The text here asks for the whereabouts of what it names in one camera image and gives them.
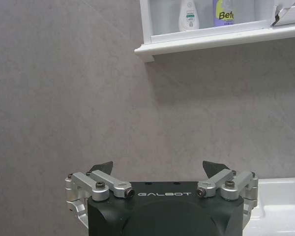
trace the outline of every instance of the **silver metal bracket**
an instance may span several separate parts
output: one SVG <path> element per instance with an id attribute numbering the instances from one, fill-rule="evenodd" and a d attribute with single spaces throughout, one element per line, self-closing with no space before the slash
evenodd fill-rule
<path id="1" fill-rule="evenodd" d="M 216 190 L 221 189 L 221 197 L 226 201 L 234 201 L 242 196 L 243 228 L 251 217 L 251 211 L 258 204 L 258 177 L 252 172 L 242 172 L 236 176 L 236 172 L 223 169 L 208 180 L 199 181 L 197 194 L 200 198 L 214 197 Z"/>
<path id="2" fill-rule="evenodd" d="M 117 198 L 131 198 L 134 196 L 135 192 L 132 185 L 127 181 L 121 181 L 99 170 L 91 172 L 89 177 L 95 181 L 104 182 Z"/>
<path id="3" fill-rule="evenodd" d="M 104 201 L 109 198 L 108 186 L 96 187 L 96 181 L 77 172 L 65 179 L 67 207 L 82 224 L 89 228 L 86 199 L 92 197 L 94 201 Z"/>
<path id="4" fill-rule="evenodd" d="M 208 180 L 198 182 L 198 195 L 203 194 L 204 198 L 214 197 L 215 192 L 222 184 L 233 177 L 233 172 L 228 169 L 223 169 Z"/>

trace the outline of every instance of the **white bottle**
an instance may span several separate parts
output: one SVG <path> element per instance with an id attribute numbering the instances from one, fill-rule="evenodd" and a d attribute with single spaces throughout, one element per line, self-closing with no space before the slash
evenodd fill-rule
<path id="1" fill-rule="evenodd" d="M 181 0 L 179 31 L 199 29 L 199 17 L 194 0 Z"/>

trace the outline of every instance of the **bathroom wall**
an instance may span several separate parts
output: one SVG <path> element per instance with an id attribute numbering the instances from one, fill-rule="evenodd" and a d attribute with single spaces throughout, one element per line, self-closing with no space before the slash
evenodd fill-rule
<path id="1" fill-rule="evenodd" d="M 85 236 L 64 178 L 295 177 L 295 38 L 144 64 L 138 0 L 0 0 L 0 236 Z"/>

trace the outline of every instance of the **hex socket screw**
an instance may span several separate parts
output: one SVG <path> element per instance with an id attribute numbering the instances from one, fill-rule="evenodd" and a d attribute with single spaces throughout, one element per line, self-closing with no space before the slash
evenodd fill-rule
<path id="1" fill-rule="evenodd" d="M 227 188 L 235 188 L 235 182 L 232 180 L 225 181 L 225 187 Z"/>
<path id="2" fill-rule="evenodd" d="M 124 197 L 126 199 L 132 198 L 135 195 L 135 191 L 132 188 L 128 188 L 124 192 Z"/>
<path id="3" fill-rule="evenodd" d="M 207 192 L 204 188 L 198 188 L 197 189 L 197 195 L 199 198 L 204 198 L 206 196 Z"/>
<path id="4" fill-rule="evenodd" d="M 104 188 L 105 188 L 105 183 L 102 182 L 102 181 L 96 182 L 95 187 L 96 187 L 97 189 L 104 189 Z"/>

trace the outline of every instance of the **bottle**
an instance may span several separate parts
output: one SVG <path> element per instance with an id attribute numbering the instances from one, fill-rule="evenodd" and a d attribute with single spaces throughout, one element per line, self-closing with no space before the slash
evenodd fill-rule
<path id="1" fill-rule="evenodd" d="M 179 31 L 199 29 L 199 17 L 194 0 L 181 0 L 178 26 Z"/>
<path id="2" fill-rule="evenodd" d="M 234 24 L 233 0 L 213 0 L 214 26 Z"/>

